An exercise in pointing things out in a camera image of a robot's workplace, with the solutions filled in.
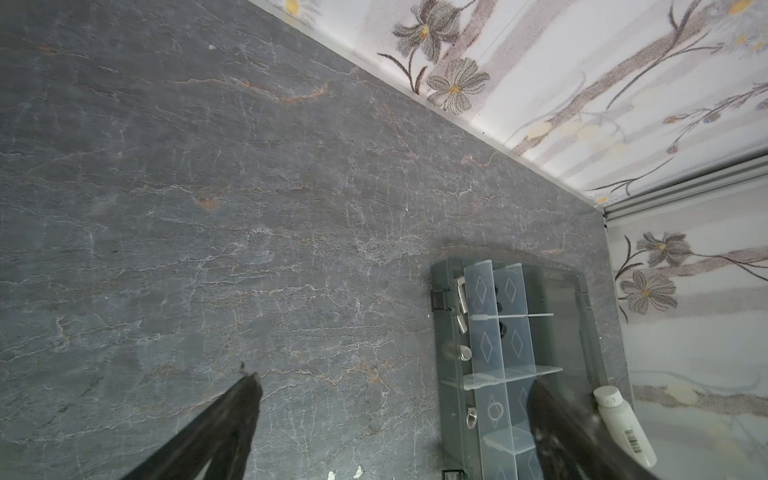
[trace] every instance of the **white plastic bottle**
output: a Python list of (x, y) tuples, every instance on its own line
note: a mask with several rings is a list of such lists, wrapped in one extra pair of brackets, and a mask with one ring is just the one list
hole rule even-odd
[(616, 387), (602, 386), (594, 390), (598, 411), (603, 417), (611, 438), (640, 465), (650, 468), (656, 465), (656, 454), (637, 421), (632, 407)]

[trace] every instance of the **acrylic shelf divider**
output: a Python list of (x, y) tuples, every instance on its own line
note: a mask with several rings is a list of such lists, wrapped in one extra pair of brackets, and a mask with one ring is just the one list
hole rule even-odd
[(533, 480), (541, 467), (528, 424), (528, 392), (535, 377), (560, 372), (536, 365), (520, 263), (496, 270), (486, 260), (464, 269), (472, 373), (463, 388), (475, 390), (484, 480)]

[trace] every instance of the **ceiling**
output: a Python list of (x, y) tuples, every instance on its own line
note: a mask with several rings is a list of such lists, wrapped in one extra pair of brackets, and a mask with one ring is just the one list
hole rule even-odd
[(602, 206), (768, 149), (768, 0), (268, 1)]

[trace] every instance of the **metal spring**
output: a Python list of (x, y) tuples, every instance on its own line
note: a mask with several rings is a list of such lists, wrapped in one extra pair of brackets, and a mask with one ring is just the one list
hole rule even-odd
[(456, 289), (458, 290), (458, 304), (462, 308), (462, 313), (467, 313), (469, 311), (469, 305), (467, 304), (467, 291), (466, 289), (466, 283), (467, 281), (464, 279), (463, 276), (460, 276), (456, 279)]
[(456, 316), (456, 322), (458, 323), (458, 331), (462, 333), (467, 333), (467, 330), (469, 329), (467, 327), (467, 319), (464, 318), (464, 313), (460, 313)]

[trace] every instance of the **floral wall panel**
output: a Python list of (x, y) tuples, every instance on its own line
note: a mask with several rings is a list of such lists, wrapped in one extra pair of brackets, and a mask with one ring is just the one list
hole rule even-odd
[(768, 478), (768, 181), (609, 224), (637, 416), (662, 478)]
[(768, 150), (768, 0), (268, 1), (597, 204)]

